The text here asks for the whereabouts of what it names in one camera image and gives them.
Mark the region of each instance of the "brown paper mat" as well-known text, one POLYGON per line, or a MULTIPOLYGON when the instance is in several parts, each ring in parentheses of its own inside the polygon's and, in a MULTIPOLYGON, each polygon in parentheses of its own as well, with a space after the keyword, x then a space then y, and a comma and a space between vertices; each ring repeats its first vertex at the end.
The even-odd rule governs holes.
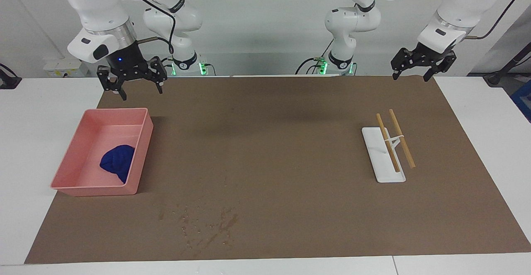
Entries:
MULTIPOLYGON (((148 107, 139 193, 58 193, 26 263, 531 252, 435 81, 144 81, 99 107, 148 107), (374 178, 361 128, 393 108, 418 168, 374 178)), ((407 163, 400 151, 400 160, 407 163)))

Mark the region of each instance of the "power outlet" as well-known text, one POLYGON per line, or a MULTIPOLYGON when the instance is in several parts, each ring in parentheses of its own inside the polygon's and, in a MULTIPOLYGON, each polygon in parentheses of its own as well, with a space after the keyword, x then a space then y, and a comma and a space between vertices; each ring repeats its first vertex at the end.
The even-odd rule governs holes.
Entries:
POLYGON ((49 77, 88 77, 89 69, 85 63, 78 59, 59 59, 54 61, 48 61, 44 65, 44 71, 49 77))

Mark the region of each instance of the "pink plastic tray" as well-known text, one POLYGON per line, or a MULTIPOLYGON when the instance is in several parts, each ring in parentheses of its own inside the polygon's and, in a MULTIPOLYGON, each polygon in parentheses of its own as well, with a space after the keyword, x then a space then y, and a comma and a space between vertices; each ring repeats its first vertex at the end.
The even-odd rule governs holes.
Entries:
POLYGON ((51 188, 72 196, 135 194, 152 131, 147 108, 85 111, 51 188), (122 144, 135 148, 125 184, 99 166, 106 152, 122 144))

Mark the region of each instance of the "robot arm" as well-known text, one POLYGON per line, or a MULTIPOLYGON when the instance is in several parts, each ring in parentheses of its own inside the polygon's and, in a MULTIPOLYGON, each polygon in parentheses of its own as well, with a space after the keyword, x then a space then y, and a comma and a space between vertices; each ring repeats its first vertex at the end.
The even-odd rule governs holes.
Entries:
MULTIPOLYGON (((146 79, 157 86, 167 80, 167 73, 158 56, 146 60, 140 52, 129 15, 123 9, 120 0, 68 0, 78 12, 83 29, 68 45, 68 51, 76 58, 95 63, 106 58, 110 67, 99 66, 98 78, 104 90, 119 93, 123 100, 127 95, 122 84, 128 80, 146 79), (116 76, 110 80, 110 73, 116 76)), ((166 41, 171 41, 173 59, 182 70, 197 61, 197 54, 190 38, 184 31, 201 27, 202 19, 197 11, 187 5, 185 0, 152 0, 161 5, 169 14, 148 9, 144 13, 146 25, 166 41)))
POLYGON ((337 8, 327 13, 325 26, 334 36, 332 49, 328 54, 328 67, 332 71, 345 73, 350 68, 356 49, 355 32, 375 30, 381 21, 381 14, 375 7, 375 0, 352 0, 355 5, 337 8))
POLYGON ((486 10, 497 0, 442 0, 436 13, 418 37, 413 51, 402 48, 391 61, 396 80, 400 73, 416 66, 430 67, 428 81, 435 73, 446 72, 457 59, 452 48, 478 25, 486 10))
POLYGON ((171 42, 173 46, 172 60, 181 71, 198 71, 198 55, 192 46, 192 40, 186 32, 196 31, 203 24, 203 17, 197 9, 186 0, 153 0, 159 8, 146 9, 144 22, 148 29, 171 42))

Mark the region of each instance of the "blue cloth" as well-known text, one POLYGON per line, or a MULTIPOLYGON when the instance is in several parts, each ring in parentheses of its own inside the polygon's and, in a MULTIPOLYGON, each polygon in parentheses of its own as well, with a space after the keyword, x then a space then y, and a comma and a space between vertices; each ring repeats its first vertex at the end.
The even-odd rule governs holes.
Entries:
POLYGON ((129 145, 116 146, 101 158, 100 167, 110 173, 115 173, 125 184, 131 161, 133 161, 134 148, 129 145))

